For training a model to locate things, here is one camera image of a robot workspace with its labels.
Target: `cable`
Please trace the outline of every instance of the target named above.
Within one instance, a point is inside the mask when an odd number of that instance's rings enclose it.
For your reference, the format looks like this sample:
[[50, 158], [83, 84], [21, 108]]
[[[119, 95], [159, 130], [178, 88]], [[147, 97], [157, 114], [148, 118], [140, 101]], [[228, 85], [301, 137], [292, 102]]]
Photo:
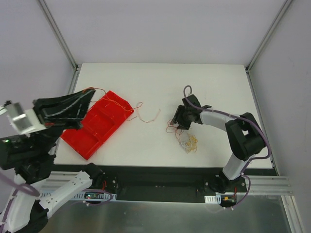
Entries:
[[236, 116], [236, 115], [232, 115], [232, 114], [229, 114], [229, 113], [226, 113], [226, 112], [223, 112], [223, 111], [219, 111], [219, 110], [211, 110], [211, 109], [205, 109], [205, 108], [200, 108], [198, 106], [195, 106], [193, 103], [190, 102], [190, 100], [187, 98], [186, 96], [186, 89], [187, 88], [190, 88], [190, 94], [192, 94], [192, 87], [190, 85], [187, 85], [184, 87], [184, 97], [185, 97], [185, 100], [188, 102], [188, 104], [190, 104], [190, 106], [196, 108], [196, 109], [199, 109], [199, 110], [202, 110], [202, 111], [207, 111], [207, 112], [215, 112], [215, 113], [219, 113], [219, 114], [222, 114], [222, 115], [225, 115], [227, 117], [232, 117], [232, 118], [235, 118], [235, 119], [238, 119], [238, 120], [242, 120], [242, 121], [245, 121], [247, 123], [249, 123], [250, 125], [252, 125], [257, 131], [258, 133], [260, 134], [260, 136], [262, 137], [265, 145], [267, 146], [267, 149], [268, 149], [268, 154], [267, 156], [264, 156], [264, 157], [253, 157], [251, 159], [249, 159], [247, 161], [247, 163], [245, 164], [245, 166], [243, 167], [241, 173], [243, 173], [245, 171], [245, 169], [247, 168], [247, 166], [249, 165], [249, 163], [253, 160], [257, 160], [257, 159], [267, 159], [271, 156], [271, 146], [270, 146], [270, 143], [268, 141], [268, 139], [266, 138], [266, 136], [264, 135], [264, 133], [262, 132], [262, 130], [252, 121], [248, 120], [248, 119], [245, 119], [243, 117], [240, 117], [240, 116]]
[[145, 120], [143, 120], [143, 119], [141, 118], [141, 116], [140, 116], [140, 114], [139, 114], [138, 108], [136, 109], [136, 113], [137, 113], [138, 118], [139, 118], [142, 122], [144, 122], [144, 123], [150, 123], [150, 122], [155, 121], [155, 120], [157, 119], [157, 117], [159, 116], [160, 112], [161, 112], [161, 109], [159, 109], [159, 111], [157, 112], [155, 118], [153, 118], [152, 120], [145, 121]]
[[237, 192], [238, 192], [238, 189], [236, 187], [234, 187], [234, 197], [235, 197], [235, 199], [237, 198]]
[[8, 184], [9, 186], [17, 189], [18, 191], [21, 191], [23, 193], [26, 193], [30, 196], [39, 197], [40, 192], [36, 190], [34, 187], [32, 187], [29, 184], [23, 183], [23, 184], [17, 184], [8, 177], [6, 177], [2, 172], [0, 172], [0, 180], [2, 180], [4, 183]]
[[8, 214], [9, 214], [9, 211], [10, 211], [10, 208], [11, 208], [11, 205], [12, 205], [12, 203], [13, 203], [13, 200], [14, 200], [14, 198], [15, 198], [17, 192], [18, 192], [18, 190], [15, 189], [14, 192], [13, 192], [13, 194], [12, 194], [12, 196], [11, 196], [12, 198], [9, 200], [8, 205], [7, 205], [6, 208], [5, 208], [5, 211], [4, 211], [4, 213], [3, 213], [3, 218], [2, 218], [2, 223], [3, 223], [3, 224], [0, 226], [0, 233], [3, 233], [3, 229], [4, 229], [4, 225], [5, 225], [6, 219], [7, 219], [7, 217], [8, 217]]
[[102, 188], [103, 191], [105, 191], [106, 185], [107, 185], [107, 182], [104, 181], [104, 182], [103, 182], [103, 188]]
[[[190, 153], [191, 151], [196, 152], [197, 149], [198, 149], [198, 147], [197, 147], [198, 139], [195, 137], [195, 135], [187, 133], [188, 139], [187, 140], [182, 140], [180, 138], [180, 136], [183, 134], [184, 130], [177, 129], [176, 126], [170, 125], [171, 121], [172, 120], [169, 120], [167, 122], [168, 126], [166, 127], [165, 131], [167, 133], [174, 133], [175, 132], [175, 137], [178, 140], [178, 143], [181, 145], [181, 147], [184, 149], [184, 151], [186, 153]], [[167, 129], [169, 129], [169, 128], [174, 128], [174, 131], [172, 131], [172, 132], [167, 131]]]
[[239, 205], [247, 197], [247, 195], [249, 194], [249, 191], [251, 190], [251, 179], [248, 176], [246, 176], [246, 175], [241, 175], [241, 176], [248, 180], [248, 188], [247, 188], [247, 191], [246, 191], [245, 195], [242, 197], [242, 199], [239, 200], [239, 202], [236, 203], [234, 206]]
[[133, 117], [132, 119], [126, 120], [126, 121], [132, 121], [132, 120], [134, 120], [135, 118], [137, 118], [137, 116]]
[[84, 90], [82, 91], [82, 93], [84, 93], [86, 90], [89, 90], [89, 89], [95, 89], [95, 90], [101, 90], [101, 91], [103, 91], [103, 92], [105, 93], [104, 96], [103, 96], [103, 99], [104, 99], [104, 100], [111, 101], [111, 102], [115, 103], [116, 105], [118, 105], [119, 107], [121, 107], [123, 110], [125, 110], [125, 111], [127, 111], [127, 112], [130, 112], [130, 111], [132, 111], [132, 110], [138, 109], [138, 108], [140, 108], [140, 107], [142, 106], [142, 102], [140, 102], [140, 103], [141, 103], [140, 106], [137, 106], [136, 108], [126, 109], [124, 106], [122, 106], [121, 104], [119, 104], [119, 103], [116, 102], [115, 100], [110, 99], [110, 98], [107, 96], [106, 91], [105, 91], [104, 89], [102, 89], [102, 88], [88, 87], [88, 88], [84, 89]]

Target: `string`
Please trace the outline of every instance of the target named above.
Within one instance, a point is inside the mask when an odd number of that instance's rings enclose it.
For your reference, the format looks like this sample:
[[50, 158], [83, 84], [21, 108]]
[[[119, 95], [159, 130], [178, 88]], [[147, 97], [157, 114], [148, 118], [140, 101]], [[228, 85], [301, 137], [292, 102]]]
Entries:
[[184, 130], [177, 129], [176, 126], [170, 125], [172, 120], [169, 120], [167, 122], [168, 126], [166, 127], [166, 132], [167, 133], [174, 133], [175, 132], [175, 137], [178, 140], [178, 143], [182, 146], [182, 148], [185, 150], [186, 153], [190, 153], [191, 151], [196, 152], [198, 147], [198, 139], [195, 137], [195, 135], [187, 133], [187, 140], [181, 140], [180, 136], [183, 134]]
[[86, 90], [89, 90], [89, 89], [97, 89], [97, 90], [103, 91], [103, 92], [105, 93], [105, 95], [102, 97], [102, 99], [108, 100], [108, 101], [111, 101], [111, 102], [115, 103], [116, 105], [120, 106], [122, 109], [124, 109], [124, 110], [127, 111], [127, 112], [136, 109], [136, 114], [137, 114], [137, 116], [135, 116], [135, 117], [133, 117], [132, 119], [127, 120], [127, 121], [131, 121], [131, 120], [133, 120], [133, 119], [135, 119], [135, 118], [138, 117], [142, 122], [144, 122], [144, 123], [150, 123], [150, 122], [155, 121], [155, 120], [157, 119], [157, 117], [159, 116], [160, 112], [161, 112], [161, 109], [159, 109], [159, 111], [158, 111], [158, 113], [156, 114], [155, 118], [153, 118], [152, 120], [149, 120], [149, 121], [145, 121], [145, 120], [143, 120], [143, 119], [141, 118], [141, 116], [140, 116], [140, 114], [139, 114], [139, 110], [138, 110], [138, 109], [142, 106], [143, 102], [138, 102], [135, 108], [126, 109], [124, 106], [120, 105], [120, 104], [119, 104], [118, 102], [116, 102], [115, 100], [110, 99], [110, 98], [107, 96], [106, 91], [105, 91], [104, 89], [102, 89], [102, 88], [88, 87], [88, 88], [84, 89], [84, 90], [82, 91], [82, 93], [84, 93]]

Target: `white tabletop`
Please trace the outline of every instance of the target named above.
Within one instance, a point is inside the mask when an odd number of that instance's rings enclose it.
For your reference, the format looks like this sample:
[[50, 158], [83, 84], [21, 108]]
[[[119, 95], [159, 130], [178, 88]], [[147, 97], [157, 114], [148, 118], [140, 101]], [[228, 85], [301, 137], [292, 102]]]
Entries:
[[[174, 134], [165, 131], [167, 122], [174, 116], [178, 105], [182, 104], [183, 88], [188, 84], [192, 86], [192, 92], [201, 105], [212, 105], [215, 109], [235, 114], [251, 112], [259, 122], [242, 65], [84, 63], [75, 91], [93, 86], [115, 92], [132, 107], [142, 101], [139, 113], [144, 120], [154, 118], [159, 109], [161, 113], [156, 121], [148, 124], [138, 118], [124, 122], [88, 161], [61, 140], [55, 163], [225, 166], [231, 155], [226, 132], [193, 123], [189, 132], [199, 140], [198, 150], [186, 153]], [[96, 91], [93, 100], [98, 100], [102, 95], [102, 91]], [[266, 154], [265, 148], [258, 156]], [[267, 159], [255, 161], [249, 167], [271, 168], [272, 165]]]

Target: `metal frame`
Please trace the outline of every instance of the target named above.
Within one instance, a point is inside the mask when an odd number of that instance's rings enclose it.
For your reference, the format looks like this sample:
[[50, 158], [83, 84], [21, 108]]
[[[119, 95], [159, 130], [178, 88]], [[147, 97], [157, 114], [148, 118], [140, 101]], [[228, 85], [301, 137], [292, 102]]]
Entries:
[[266, 35], [264, 35], [262, 41], [260, 42], [258, 48], [256, 49], [256, 52], [254, 56], [252, 57], [249, 65], [246, 67], [246, 72], [249, 73], [251, 68], [254, 66], [255, 62], [257, 61], [259, 55], [263, 51], [263, 49], [266, 47], [268, 42], [270, 41], [271, 37], [273, 36], [273, 33], [275, 32], [276, 28], [282, 21], [283, 17], [285, 16], [286, 12], [289, 10], [291, 4], [294, 2], [294, 0], [285, 0], [283, 3], [281, 9], [277, 13], [276, 17], [274, 18], [270, 28], [268, 29]]
[[298, 212], [298, 208], [296, 205], [296, 200], [294, 196], [282, 196], [286, 216], [290, 228], [293, 233], [303, 233], [306, 232], [300, 214]]
[[[45, 191], [54, 191], [70, 181], [78, 172], [53, 171], [42, 186]], [[249, 176], [251, 179], [250, 195], [292, 196], [289, 179], [285, 176]]]
[[[265, 127], [264, 127], [264, 123], [263, 123], [263, 119], [262, 119], [262, 115], [261, 115], [261, 108], [260, 108], [260, 105], [259, 105], [257, 94], [255, 92], [255, 89], [254, 89], [254, 86], [253, 86], [253, 83], [252, 83], [252, 79], [251, 79], [249, 73], [247, 72], [247, 70], [245, 70], [245, 71], [246, 71], [246, 75], [247, 75], [247, 80], [248, 80], [249, 86], [251, 88], [251, 92], [252, 92], [252, 96], [253, 96], [253, 99], [254, 99], [255, 107], [256, 107], [256, 110], [257, 110], [257, 113], [258, 113], [261, 129], [262, 129], [263, 133], [266, 135], [266, 137], [269, 139], [267, 131], [266, 131]], [[275, 159], [273, 157], [273, 153], [271, 154], [270, 160], [271, 160], [271, 163], [272, 163], [272, 167], [276, 170], [276, 173], [278, 174], [277, 165], [276, 165]]]
[[77, 65], [77, 69], [75, 70], [74, 74], [73, 74], [73, 77], [71, 79], [71, 83], [70, 83], [70, 86], [68, 88], [68, 91], [67, 91], [67, 94], [72, 94], [74, 92], [74, 89], [77, 85], [77, 81], [78, 81], [78, 78], [79, 78], [79, 74], [80, 74], [80, 70], [81, 70], [81, 66], [82, 65]]
[[72, 53], [70, 52], [70, 49], [69, 49], [62, 33], [60, 32], [60, 30], [56, 24], [56, 21], [55, 21], [53, 15], [51, 14], [51, 11], [48, 8], [48, 5], [46, 4], [45, 0], [37, 0], [37, 3], [39, 4], [47, 22], [49, 23], [57, 41], [59, 42], [60, 47], [63, 49], [63, 51], [64, 51], [67, 59], [69, 60], [72, 68], [74, 70], [76, 70], [77, 69], [77, 63], [74, 60]]

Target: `wire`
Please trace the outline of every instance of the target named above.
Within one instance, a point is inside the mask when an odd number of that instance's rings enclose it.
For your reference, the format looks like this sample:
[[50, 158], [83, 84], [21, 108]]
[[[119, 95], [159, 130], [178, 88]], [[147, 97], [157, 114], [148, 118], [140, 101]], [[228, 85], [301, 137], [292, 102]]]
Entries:
[[31, 185], [26, 184], [26, 183], [17, 184], [13, 180], [11, 180], [7, 176], [5, 176], [2, 172], [0, 172], [0, 180], [2, 180], [7, 185], [17, 189], [18, 191], [26, 193], [30, 196], [34, 196], [34, 197], [40, 196], [40, 192], [38, 190], [36, 190], [34, 187], [32, 187]]
[[102, 88], [88, 87], [88, 88], [84, 89], [84, 90], [82, 91], [82, 93], [84, 93], [86, 90], [89, 90], [89, 89], [95, 89], [95, 90], [101, 90], [101, 91], [103, 91], [105, 94], [104, 94], [104, 96], [102, 97], [102, 99], [115, 103], [116, 105], [118, 105], [119, 107], [121, 107], [123, 110], [125, 110], [125, 111], [127, 111], [127, 112], [130, 112], [130, 111], [132, 111], [132, 110], [138, 109], [138, 108], [140, 108], [140, 107], [142, 106], [142, 102], [140, 102], [140, 103], [141, 103], [140, 106], [137, 106], [136, 108], [126, 109], [124, 106], [122, 106], [121, 104], [119, 104], [119, 103], [116, 102], [115, 100], [110, 99], [110, 98], [107, 96], [106, 91], [105, 91], [104, 89], [102, 89]]
[[107, 182], [106, 182], [106, 181], [104, 181], [104, 182], [103, 182], [103, 188], [102, 188], [102, 190], [103, 190], [103, 191], [105, 190], [106, 185], [107, 185]]
[[139, 114], [139, 109], [136, 108], [136, 114], [137, 114], [138, 118], [139, 118], [142, 122], [144, 122], [144, 123], [150, 123], [150, 122], [155, 121], [155, 120], [157, 119], [157, 117], [159, 116], [160, 112], [161, 112], [161, 109], [159, 109], [159, 111], [157, 112], [155, 118], [153, 118], [152, 120], [145, 121], [145, 120], [143, 120], [143, 119], [141, 118], [141, 116], [140, 116], [140, 114]]
[[245, 169], [247, 168], [247, 166], [250, 164], [251, 161], [253, 160], [257, 160], [257, 159], [267, 159], [271, 156], [271, 146], [270, 146], [270, 143], [268, 141], [268, 139], [266, 138], [266, 136], [264, 135], [264, 133], [262, 132], [262, 130], [254, 123], [252, 122], [251, 120], [248, 120], [248, 119], [245, 119], [243, 117], [240, 117], [240, 116], [236, 116], [236, 115], [232, 115], [230, 113], [226, 113], [226, 112], [223, 112], [223, 111], [219, 111], [219, 110], [212, 110], [212, 109], [205, 109], [205, 108], [200, 108], [196, 105], [194, 105], [193, 103], [190, 102], [190, 100], [187, 98], [186, 96], [186, 89], [187, 88], [190, 88], [190, 94], [192, 94], [192, 87], [190, 85], [187, 85], [184, 87], [184, 97], [185, 97], [185, 100], [188, 102], [188, 104], [190, 104], [190, 106], [196, 108], [196, 109], [199, 109], [199, 110], [202, 110], [202, 111], [207, 111], [207, 112], [215, 112], [215, 113], [219, 113], [219, 114], [222, 114], [222, 115], [225, 115], [227, 117], [232, 117], [232, 118], [235, 118], [235, 119], [238, 119], [238, 120], [242, 120], [244, 122], [247, 122], [249, 123], [250, 125], [252, 125], [257, 131], [258, 133], [260, 134], [260, 136], [262, 137], [265, 145], [267, 146], [267, 149], [268, 149], [268, 154], [267, 156], [264, 156], [264, 157], [253, 157], [253, 158], [250, 158], [247, 163], [245, 164], [245, 166], [243, 167], [243, 169], [241, 170], [241, 173], [243, 173], [245, 171]]
[[251, 179], [246, 175], [241, 175], [241, 176], [248, 180], [248, 188], [247, 188], [245, 195], [242, 197], [241, 200], [239, 200], [238, 203], [235, 204], [235, 206], [239, 205], [247, 197], [247, 195], [249, 194], [249, 191], [251, 190]]
[[126, 109], [124, 106], [120, 105], [120, 104], [119, 104], [118, 102], [116, 102], [115, 100], [110, 99], [110, 98], [107, 96], [106, 91], [105, 91], [104, 89], [102, 89], [102, 88], [88, 87], [88, 88], [84, 89], [84, 90], [82, 91], [82, 93], [84, 93], [86, 90], [89, 90], [89, 89], [97, 89], [97, 90], [103, 91], [103, 92], [105, 93], [105, 95], [102, 97], [104, 100], [108, 100], [108, 101], [110, 101], [110, 102], [115, 103], [116, 105], [118, 105], [119, 107], [121, 107], [123, 110], [125, 110], [125, 111], [127, 111], [127, 112], [130, 112], [130, 111], [133, 111], [133, 110], [136, 109], [137, 116], [133, 117], [132, 119], [130, 119], [130, 120], [128, 120], [128, 121], [131, 121], [131, 120], [133, 120], [133, 119], [135, 119], [135, 118], [138, 117], [142, 122], [144, 122], [144, 123], [150, 123], [150, 122], [155, 121], [155, 120], [157, 119], [157, 117], [159, 116], [160, 112], [161, 112], [161, 109], [159, 109], [159, 111], [158, 111], [158, 113], [156, 114], [155, 118], [153, 118], [152, 120], [149, 120], [149, 121], [145, 121], [145, 120], [143, 120], [143, 119], [141, 118], [141, 116], [140, 116], [140, 114], [139, 114], [139, 110], [138, 110], [138, 109], [143, 105], [143, 102], [138, 102], [135, 108]]
[[[174, 125], [170, 125], [172, 120], [169, 120], [167, 122], [168, 126], [166, 127], [165, 131], [167, 133], [174, 133], [175, 132], [175, 137], [178, 140], [178, 143], [181, 145], [181, 147], [185, 150], [186, 153], [190, 153], [191, 151], [196, 152], [198, 147], [198, 139], [192, 134], [187, 133], [187, 140], [181, 140], [180, 136], [183, 134], [184, 130], [178, 129]], [[173, 128], [174, 130], [172, 132], [169, 132], [167, 129]]]
[[[30, 185], [29, 184], [26, 184], [26, 183], [22, 183], [22, 184], [20, 184], [20, 185], [18, 185], [18, 186], [20, 186], [20, 187], [29, 187]], [[14, 191], [13, 191], [13, 193], [12, 193], [12, 195], [10, 196], [10, 200], [9, 200], [9, 202], [8, 202], [8, 204], [7, 204], [7, 206], [6, 206], [6, 208], [5, 208], [5, 210], [4, 210], [4, 213], [3, 213], [3, 218], [2, 218], [2, 225], [0, 226], [0, 233], [3, 233], [3, 229], [4, 229], [4, 225], [5, 225], [5, 223], [6, 223], [6, 219], [7, 219], [7, 217], [8, 217], [8, 215], [9, 215], [9, 211], [10, 211], [10, 208], [11, 208], [11, 206], [12, 206], [12, 204], [13, 204], [13, 200], [15, 199], [15, 197], [17, 196], [17, 193], [19, 192], [19, 191], [22, 191], [22, 189], [15, 189]]]
[[92, 93], [92, 92], [87, 92], [87, 93], [85, 93], [85, 94], [84, 94], [84, 92], [82, 92], [82, 95], [81, 95], [78, 99], [76, 99], [71, 105], [69, 105], [68, 107], [62, 109], [61, 111], [59, 111], [59, 112], [57, 112], [57, 113], [53, 113], [53, 114], [50, 114], [50, 115], [46, 115], [46, 117], [51, 117], [51, 116], [53, 117], [53, 116], [56, 116], [56, 115], [58, 115], [58, 114], [63, 113], [64, 111], [67, 111], [69, 108], [71, 108], [71, 107], [72, 107], [73, 105], [75, 105], [80, 99], [82, 99], [84, 96], [88, 95], [89, 93]]
[[234, 197], [237, 198], [237, 192], [238, 192], [238, 189], [236, 187], [234, 187]]

